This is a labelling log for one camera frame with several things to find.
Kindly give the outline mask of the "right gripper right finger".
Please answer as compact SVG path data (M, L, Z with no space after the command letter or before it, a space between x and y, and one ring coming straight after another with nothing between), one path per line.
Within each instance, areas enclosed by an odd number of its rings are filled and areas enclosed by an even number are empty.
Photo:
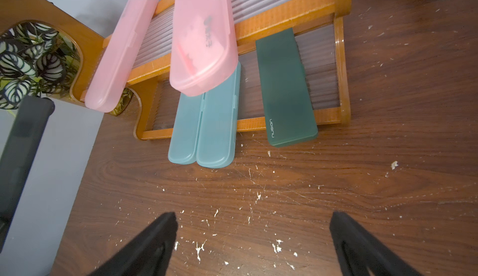
M344 276L420 275L347 213L333 212L329 229Z

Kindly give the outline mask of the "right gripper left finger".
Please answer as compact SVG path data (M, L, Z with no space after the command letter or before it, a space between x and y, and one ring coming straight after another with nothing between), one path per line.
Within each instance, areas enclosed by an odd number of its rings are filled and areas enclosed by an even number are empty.
M164 276L174 250L177 231L176 214L166 212L90 274L92 276Z

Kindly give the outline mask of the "dark green pencil case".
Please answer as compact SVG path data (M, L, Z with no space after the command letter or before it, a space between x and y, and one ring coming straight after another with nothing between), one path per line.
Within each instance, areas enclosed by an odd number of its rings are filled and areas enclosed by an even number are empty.
M317 123L293 30L257 40L256 56L269 144L315 139Z

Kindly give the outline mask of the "pink pencil case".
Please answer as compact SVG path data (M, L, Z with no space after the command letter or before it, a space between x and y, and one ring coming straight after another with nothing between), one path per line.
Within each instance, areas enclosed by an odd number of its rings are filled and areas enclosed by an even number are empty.
M103 113L119 103L159 0L128 0L85 95Z
M225 82L239 53L231 0L175 0L170 85L189 96Z

